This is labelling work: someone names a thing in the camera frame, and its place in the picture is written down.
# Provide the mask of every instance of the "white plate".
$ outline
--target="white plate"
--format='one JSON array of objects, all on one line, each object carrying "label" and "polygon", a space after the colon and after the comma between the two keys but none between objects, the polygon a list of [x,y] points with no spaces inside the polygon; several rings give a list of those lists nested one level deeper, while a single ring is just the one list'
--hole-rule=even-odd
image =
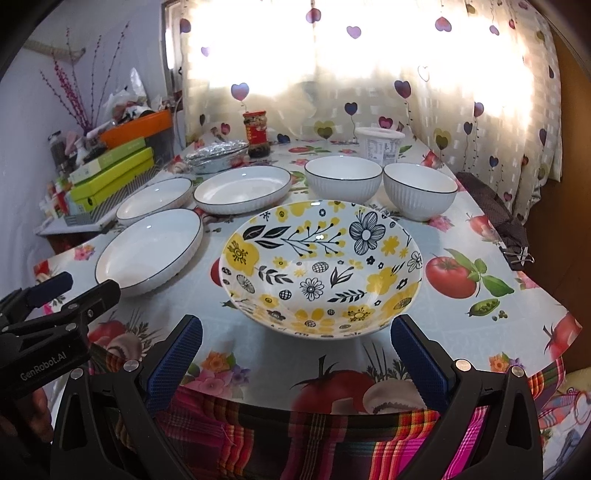
[{"label": "white plate", "polygon": [[168,179],[149,185],[134,193],[117,209],[121,225],[132,225],[152,213],[178,208],[191,196],[191,180]]},{"label": "white plate", "polygon": [[290,187],[291,173],[283,168],[242,167],[204,181],[193,196],[207,213],[240,215],[277,203]]},{"label": "white plate", "polygon": [[115,280],[121,295],[142,295],[166,283],[193,257],[203,225],[192,210],[165,210],[134,223],[113,241],[96,263],[98,283]]}]

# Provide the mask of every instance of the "curtain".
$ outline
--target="curtain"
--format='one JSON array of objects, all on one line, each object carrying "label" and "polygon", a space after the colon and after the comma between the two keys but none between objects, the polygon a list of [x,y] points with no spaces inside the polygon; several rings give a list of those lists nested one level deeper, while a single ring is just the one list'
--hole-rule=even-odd
[{"label": "curtain", "polygon": [[525,221],[560,179],[560,75],[550,27],[521,0],[184,0],[189,141],[355,141],[409,127]]}]

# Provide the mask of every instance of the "blue gripper pad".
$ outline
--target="blue gripper pad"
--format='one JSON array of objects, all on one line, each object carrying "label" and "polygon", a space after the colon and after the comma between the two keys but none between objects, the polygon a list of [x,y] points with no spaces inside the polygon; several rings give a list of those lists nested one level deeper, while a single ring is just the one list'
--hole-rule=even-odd
[{"label": "blue gripper pad", "polygon": [[451,369],[452,359],[441,345],[428,340],[408,315],[394,319],[390,335],[392,346],[408,369],[427,408],[445,412],[456,378]]},{"label": "blue gripper pad", "polygon": [[182,328],[180,332],[176,332],[175,328],[167,340],[159,342],[165,343],[175,334],[177,335],[145,383],[147,394],[145,406],[152,417],[156,415],[156,412],[168,407],[178,385],[201,347],[203,340],[201,320],[194,316],[185,316],[185,319],[187,317],[190,318],[184,327],[181,324],[177,326],[177,328]]}]

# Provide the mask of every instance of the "pea pod print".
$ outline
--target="pea pod print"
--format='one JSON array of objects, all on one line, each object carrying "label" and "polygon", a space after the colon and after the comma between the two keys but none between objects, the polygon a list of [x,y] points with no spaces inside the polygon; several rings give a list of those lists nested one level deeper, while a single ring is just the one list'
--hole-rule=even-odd
[{"label": "pea pod print", "polygon": [[481,300],[470,307],[468,316],[484,317],[485,315],[492,313],[500,304],[501,301],[499,299]]}]

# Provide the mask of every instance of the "orange box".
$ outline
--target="orange box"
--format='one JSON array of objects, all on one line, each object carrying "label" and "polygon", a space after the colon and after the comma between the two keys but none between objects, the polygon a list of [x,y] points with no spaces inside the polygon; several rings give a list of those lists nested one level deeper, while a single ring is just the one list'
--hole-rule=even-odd
[{"label": "orange box", "polygon": [[170,110],[152,113],[126,124],[107,130],[100,138],[109,149],[131,142],[139,137],[151,137],[163,130],[173,127],[173,116]]}]

